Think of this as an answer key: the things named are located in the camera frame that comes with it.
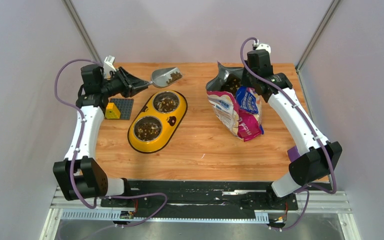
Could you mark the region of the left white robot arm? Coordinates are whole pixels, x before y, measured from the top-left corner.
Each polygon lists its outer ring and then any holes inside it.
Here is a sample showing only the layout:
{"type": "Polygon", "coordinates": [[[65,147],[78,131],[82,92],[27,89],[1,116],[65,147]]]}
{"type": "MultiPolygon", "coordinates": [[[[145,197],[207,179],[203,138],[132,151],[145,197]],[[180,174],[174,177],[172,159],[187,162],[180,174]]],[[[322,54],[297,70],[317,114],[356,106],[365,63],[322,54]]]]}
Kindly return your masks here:
{"type": "Polygon", "coordinates": [[[71,145],[62,161],[55,162],[53,174],[66,200],[85,200],[114,196],[120,206],[129,206],[133,193],[124,178],[109,178],[96,162],[96,145],[109,98],[117,94],[133,97],[148,88],[149,83],[128,73],[122,67],[110,71],[89,64],[80,69],[83,84],[73,108],[77,122],[71,145]]]}

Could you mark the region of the colourful pet food bag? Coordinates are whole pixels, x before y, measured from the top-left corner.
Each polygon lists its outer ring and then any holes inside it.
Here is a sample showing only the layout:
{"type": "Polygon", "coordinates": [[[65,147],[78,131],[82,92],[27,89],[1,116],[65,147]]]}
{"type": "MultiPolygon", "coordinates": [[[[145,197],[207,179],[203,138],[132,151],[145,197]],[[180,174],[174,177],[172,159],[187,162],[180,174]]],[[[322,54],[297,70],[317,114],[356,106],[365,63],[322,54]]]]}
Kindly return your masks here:
{"type": "Polygon", "coordinates": [[[218,73],[206,86],[206,95],[217,118],[244,142],[264,134],[263,100],[251,87],[241,83],[243,67],[217,63],[218,73]]]}

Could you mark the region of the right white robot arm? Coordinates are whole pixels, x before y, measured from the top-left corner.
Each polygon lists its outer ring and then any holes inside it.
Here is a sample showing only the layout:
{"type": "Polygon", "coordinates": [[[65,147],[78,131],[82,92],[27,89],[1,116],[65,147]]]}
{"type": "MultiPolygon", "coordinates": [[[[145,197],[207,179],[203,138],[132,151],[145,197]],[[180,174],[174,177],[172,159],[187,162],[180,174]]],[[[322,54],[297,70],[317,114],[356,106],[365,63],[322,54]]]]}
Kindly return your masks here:
{"type": "Polygon", "coordinates": [[[339,142],[330,141],[312,122],[288,77],[273,72],[267,50],[249,51],[244,68],[244,85],[254,88],[275,110],[295,143],[287,152],[290,159],[288,173],[272,182],[265,195],[266,204],[278,209],[289,194],[332,175],[343,149],[339,142]]]}

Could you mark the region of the silver metal scoop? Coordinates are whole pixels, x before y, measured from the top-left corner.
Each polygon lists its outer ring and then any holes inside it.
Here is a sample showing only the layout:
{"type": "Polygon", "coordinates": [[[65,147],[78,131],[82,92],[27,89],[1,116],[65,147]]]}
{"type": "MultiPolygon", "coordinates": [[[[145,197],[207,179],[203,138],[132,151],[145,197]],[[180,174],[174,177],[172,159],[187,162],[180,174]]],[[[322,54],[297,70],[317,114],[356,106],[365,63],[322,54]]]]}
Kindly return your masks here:
{"type": "Polygon", "coordinates": [[[166,88],[180,80],[182,77],[183,74],[178,67],[160,68],[152,72],[150,81],[147,82],[147,85],[160,89],[166,88]]]}

